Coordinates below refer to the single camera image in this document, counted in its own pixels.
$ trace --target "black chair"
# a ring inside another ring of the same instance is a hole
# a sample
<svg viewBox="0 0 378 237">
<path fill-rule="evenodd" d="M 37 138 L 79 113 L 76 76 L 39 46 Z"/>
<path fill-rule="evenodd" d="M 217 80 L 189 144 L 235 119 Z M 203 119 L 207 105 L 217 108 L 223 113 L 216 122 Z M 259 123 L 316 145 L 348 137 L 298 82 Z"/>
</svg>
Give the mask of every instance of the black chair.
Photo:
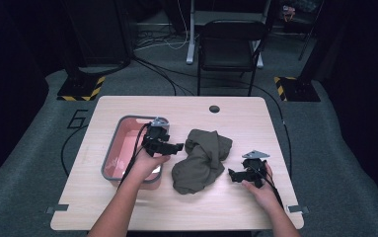
<svg viewBox="0 0 378 237">
<path fill-rule="evenodd" d="M 251 72 L 248 96 L 254 85 L 257 62 L 267 35 L 265 24 L 256 21 L 218 20 L 207 23 L 200 32 L 197 65 L 197 95 L 201 71 Z"/>
</svg>

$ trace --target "yellow black hazard tape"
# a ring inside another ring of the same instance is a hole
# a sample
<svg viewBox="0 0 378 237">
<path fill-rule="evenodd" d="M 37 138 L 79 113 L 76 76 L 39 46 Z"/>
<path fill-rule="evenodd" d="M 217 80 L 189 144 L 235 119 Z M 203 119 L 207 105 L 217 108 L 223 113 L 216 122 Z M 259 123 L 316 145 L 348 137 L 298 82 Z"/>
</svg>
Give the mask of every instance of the yellow black hazard tape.
<svg viewBox="0 0 378 237">
<path fill-rule="evenodd" d="M 100 93 L 102 89 L 102 85 L 105 82 L 106 77 L 102 77 L 97 81 L 97 84 L 91 93 L 88 96 L 58 96 L 57 100 L 60 101 L 94 101 L 97 98 L 97 95 Z"/>
<path fill-rule="evenodd" d="M 281 85 L 281 79 L 296 80 L 295 77 L 274 77 L 275 86 L 277 87 L 278 96 L 280 96 L 281 101 L 287 101 L 286 93 L 283 86 Z"/>
</svg>

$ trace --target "wooden tabletop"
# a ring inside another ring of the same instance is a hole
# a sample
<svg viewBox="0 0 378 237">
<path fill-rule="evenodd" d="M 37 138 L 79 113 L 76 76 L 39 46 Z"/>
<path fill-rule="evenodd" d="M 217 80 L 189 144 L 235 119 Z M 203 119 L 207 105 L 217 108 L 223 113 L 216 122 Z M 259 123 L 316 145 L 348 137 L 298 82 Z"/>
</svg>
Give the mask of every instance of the wooden tabletop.
<svg viewBox="0 0 378 237">
<path fill-rule="evenodd" d="M 212 113 L 210 106 L 219 107 L 219 113 Z M 224 173 L 194 195 L 180 195 L 173 189 L 171 171 L 188 156 L 184 150 L 173 155 L 164 164 L 161 186 L 139 191 L 129 230 L 270 229 L 269 219 L 254 197 L 241 184 L 232 183 L 227 171 L 243 171 L 242 155 L 253 150 L 270 155 L 266 160 L 283 204 L 298 204 L 264 99 L 105 96 L 98 101 L 59 200 L 68 209 L 54 213 L 52 229 L 89 230 L 106 208 L 116 187 L 102 176 L 101 167 L 118 121 L 128 115 L 167 119 L 172 144 L 184 143 L 194 128 L 216 130 L 233 140 L 222 163 Z M 286 212 L 296 228 L 303 227 L 300 213 Z"/>
</svg>

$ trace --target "plastic bin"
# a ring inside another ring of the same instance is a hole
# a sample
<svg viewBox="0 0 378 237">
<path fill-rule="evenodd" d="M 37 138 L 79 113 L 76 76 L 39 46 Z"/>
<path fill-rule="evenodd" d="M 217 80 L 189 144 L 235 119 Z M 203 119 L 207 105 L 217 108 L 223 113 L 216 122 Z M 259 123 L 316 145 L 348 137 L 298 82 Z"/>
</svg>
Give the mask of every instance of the plastic bin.
<svg viewBox="0 0 378 237">
<path fill-rule="evenodd" d="M 118 186 L 132 157 L 137 134 L 143 124 L 152 121 L 156 117 L 126 116 L 120 119 L 113 135 L 106 159 L 102 166 L 102 174 L 105 179 L 111 181 L 114 186 Z M 142 143 L 142 131 L 138 141 L 138 147 Z M 138 156 L 146 155 L 146 152 L 139 153 Z M 155 190 L 161 184 L 162 165 L 155 169 L 152 174 L 145 179 L 140 189 Z"/>
</svg>

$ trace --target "crumpled towel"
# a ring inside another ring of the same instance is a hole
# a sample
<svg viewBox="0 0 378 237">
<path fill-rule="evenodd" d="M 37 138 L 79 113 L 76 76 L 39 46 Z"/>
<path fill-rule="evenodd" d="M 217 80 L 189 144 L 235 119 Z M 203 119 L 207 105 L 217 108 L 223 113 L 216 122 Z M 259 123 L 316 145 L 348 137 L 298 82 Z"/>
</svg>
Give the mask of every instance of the crumpled towel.
<svg viewBox="0 0 378 237">
<path fill-rule="evenodd" d="M 232 140 L 217 131 L 193 129 L 186 140 L 189 155 L 173 167 L 173 187 L 182 195 L 195 194 L 212 184 L 225 170 L 225 160 L 232 147 Z"/>
</svg>

